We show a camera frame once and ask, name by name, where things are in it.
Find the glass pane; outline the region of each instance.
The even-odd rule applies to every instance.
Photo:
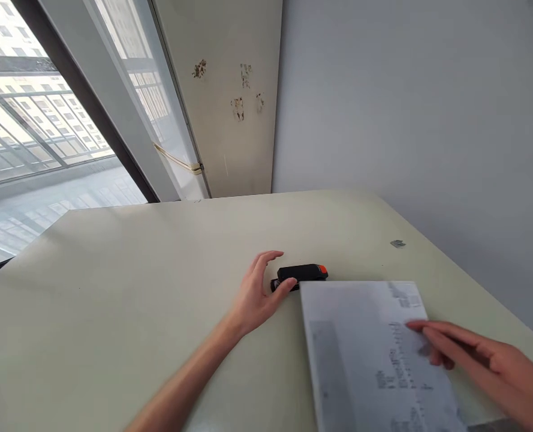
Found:
[[[0,261],[70,209],[145,202],[14,5],[0,1]]]
[[[115,47],[113,60],[126,72],[137,110],[153,141],[178,159],[194,164],[186,121],[147,2],[94,0],[97,25]]]

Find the wall stain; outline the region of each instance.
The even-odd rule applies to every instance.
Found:
[[[206,73],[206,60],[202,59],[197,65],[194,65],[194,72],[192,76],[201,79]]]
[[[260,114],[264,108],[264,93],[258,93],[256,95],[256,112]]]
[[[250,75],[252,75],[252,65],[240,63],[240,78],[242,79],[242,88],[250,88]]]
[[[232,115],[236,121],[244,120],[244,106],[242,104],[242,97],[232,99],[230,101],[230,106],[232,107]]]

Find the forearm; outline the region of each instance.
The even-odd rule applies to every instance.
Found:
[[[180,431],[206,383],[241,337],[237,325],[223,319],[126,432]]]

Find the right hand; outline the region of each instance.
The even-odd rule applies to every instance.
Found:
[[[448,322],[406,325],[432,344],[431,364],[462,367],[506,415],[533,432],[533,363],[518,348]]]

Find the left hand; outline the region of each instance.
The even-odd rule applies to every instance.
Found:
[[[280,251],[261,252],[256,255],[240,284],[240,291],[226,319],[236,328],[239,337],[249,334],[270,318],[288,295],[295,278],[283,281],[271,295],[264,292],[264,271],[269,261],[284,255]]]

